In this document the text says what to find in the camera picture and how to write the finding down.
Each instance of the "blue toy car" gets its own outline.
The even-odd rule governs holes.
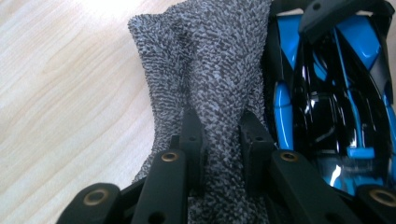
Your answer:
[[[279,16],[295,8],[302,15]],[[262,60],[265,116],[281,149],[331,186],[396,182],[396,118],[383,0],[274,1]]]

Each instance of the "gray sock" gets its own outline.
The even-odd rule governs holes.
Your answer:
[[[208,142],[205,196],[189,198],[189,223],[265,223],[263,199],[244,190],[238,121],[244,109],[263,123],[260,59],[271,1],[189,0],[160,15],[129,21],[150,89],[153,156],[179,134],[194,108]]]

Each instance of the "screw hole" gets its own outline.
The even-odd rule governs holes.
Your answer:
[[[148,217],[149,224],[162,224],[165,222],[165,214],[162,212],[155,212]]]
[[[84,197],[84,204],[88,206],[95,206],[104,202],[108,197],[108,190],[106,189],[95,189],[89,192]]]
[[[284,161],[297,161],[297,155],[293,154],[292,152],[283,152],[280,154],[280,158]]]
[[[383,189],[372,189],[370,196],[378,203],[382,203],[388,207],[396,207],[396,196]]]
[[[176,161],[178,159],[178,155],[175,152],[167,152],[161,156],[163,161]]]
[[[314,10],[319,10],[320,7],[321,7],[321,4],[320,4],[320,3],[314,4]]]
[[[338,214],[335,213],[327,213],[325,215],[326,219],[333,224],[345,224],[345,220]]]

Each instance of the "wooden table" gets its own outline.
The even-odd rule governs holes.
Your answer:
[[[154,127],[127,22],[181,1],[0,1],[1,223],[54,223],[90,184],[130,185]]]

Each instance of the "wood grain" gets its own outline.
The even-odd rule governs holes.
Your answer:
[[[131,183],[154,127],[127,22],[177,2],[0,1],[1,223],[54,223],[90,184]]]

